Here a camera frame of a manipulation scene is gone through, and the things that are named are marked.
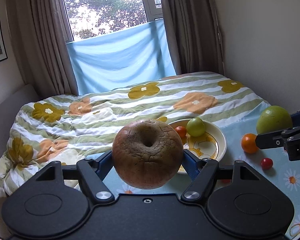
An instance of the striped bedspread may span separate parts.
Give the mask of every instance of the striped bedspread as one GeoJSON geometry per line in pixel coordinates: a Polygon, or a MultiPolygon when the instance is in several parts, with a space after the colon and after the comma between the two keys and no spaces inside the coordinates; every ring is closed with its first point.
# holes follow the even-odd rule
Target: striped bedspread
{"type": "Polygon", "coordinates": [[[222,127],[263,101],[240,82],[199,72],[101,94],[60,95],[26,104],[16,116],[0,159],[0,197],[11,195],[48,162],[71,165],[111,149],[117,132],[131,121],[153,118],[169,123],[201,116],[222,127]]]}

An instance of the apple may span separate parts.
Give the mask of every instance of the apple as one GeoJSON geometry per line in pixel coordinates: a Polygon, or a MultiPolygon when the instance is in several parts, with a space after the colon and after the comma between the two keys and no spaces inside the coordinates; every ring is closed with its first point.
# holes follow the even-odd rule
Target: apple
{"type": "Polygon", "coordinates": [[[187,132],[190,136],[198,137],[205,133],[206,126],[201,118],[192,118],[187,124],[187,132]]]}

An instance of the orange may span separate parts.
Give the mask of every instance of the orange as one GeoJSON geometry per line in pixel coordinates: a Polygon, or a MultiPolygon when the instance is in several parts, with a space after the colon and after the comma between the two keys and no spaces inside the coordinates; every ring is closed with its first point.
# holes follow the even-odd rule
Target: orange
{"type": "Polygon", "coordinates": [[[178,135],[180,136],[181,139],[186,137],[187,129],[185,127],[178,126],[175,128],[175,131],[178,133],[178,135]]]}
{"type": "Polygon", "coordinates": [[[246,153],[256,153],[259,148],[256,145],[256,135],[253,133],[247,133],[242,137],[241,147],[246,153]]]}

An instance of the screw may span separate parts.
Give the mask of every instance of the screw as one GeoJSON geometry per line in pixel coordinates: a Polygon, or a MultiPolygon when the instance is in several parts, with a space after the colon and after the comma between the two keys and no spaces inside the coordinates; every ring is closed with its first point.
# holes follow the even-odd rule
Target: screw
{"type": "Polygon", "coordinates": [[[109,191],[99,191],[96,194],[96,198],[98,199],[108,199],[111,198],[112,194],[109,191]]]}
{"type": "Polygon", "coordinates": [[[146,199],[143,200],[143,202],[146,203],[146,204],[149,204],[149,203],[152,202],[152,199],[146,198],[146,199]]]}
{"type": "Polygon", "coordinates": [[[186,199],[196,199],[200,196],[200,194],[198,192],[195,191],[187,191],[186,193],[184,193],[184,197],[186,199]]]}

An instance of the wall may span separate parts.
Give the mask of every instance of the wall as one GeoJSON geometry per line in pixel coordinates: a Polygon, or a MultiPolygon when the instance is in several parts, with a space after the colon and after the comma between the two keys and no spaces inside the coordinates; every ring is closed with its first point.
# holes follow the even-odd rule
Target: wall
{"type": "Polygon", "coordinates": [[[215,0],[226,76],[300,109],[300,0],[215,0]]]}
{"type": "Polygon", "coordinates": [[[8,19],[6,15],[5,0],[0,0],[0,21],[2,29],[2,37],[6,48],[8,59],[0,62],[0,103],[8,96],[16,92],[24,85],[18,65],[13,54],[8,19]]]}

